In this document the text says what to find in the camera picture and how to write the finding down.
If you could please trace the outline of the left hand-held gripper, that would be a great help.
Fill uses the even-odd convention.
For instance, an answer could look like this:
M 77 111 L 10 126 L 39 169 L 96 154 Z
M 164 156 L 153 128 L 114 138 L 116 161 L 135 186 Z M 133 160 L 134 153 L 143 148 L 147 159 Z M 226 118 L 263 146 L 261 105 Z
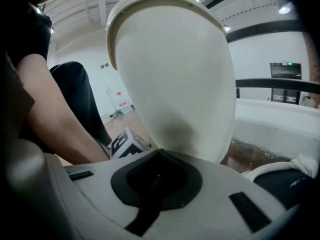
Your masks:
M 151 148 L 143 138 L 126 127 L 111 143 L 110 159 L 115 160 L 149 151 Z

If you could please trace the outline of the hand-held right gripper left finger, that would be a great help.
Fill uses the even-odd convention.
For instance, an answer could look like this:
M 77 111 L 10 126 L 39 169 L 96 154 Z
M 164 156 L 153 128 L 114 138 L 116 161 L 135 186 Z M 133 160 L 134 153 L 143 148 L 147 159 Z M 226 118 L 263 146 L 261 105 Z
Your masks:
M 137 240 L 88 202 L 59 159 L 24 139 L 4 140 L 4 180 L 25 240 Z

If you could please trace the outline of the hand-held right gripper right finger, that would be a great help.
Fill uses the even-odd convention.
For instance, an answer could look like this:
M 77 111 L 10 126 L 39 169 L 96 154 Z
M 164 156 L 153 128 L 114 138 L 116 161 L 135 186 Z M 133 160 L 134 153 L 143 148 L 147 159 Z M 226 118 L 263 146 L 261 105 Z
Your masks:
M 297 213 L 269 192 L 235 170 L 187 154 L 170 152 L 174 157 L 196 167 L 202 175 L 202 187 L 185 207 L 161 211 L 145 232 L 145 240 L 269 240 Z M 271 221 L 252 232 L 230 195 L 244 193 Z

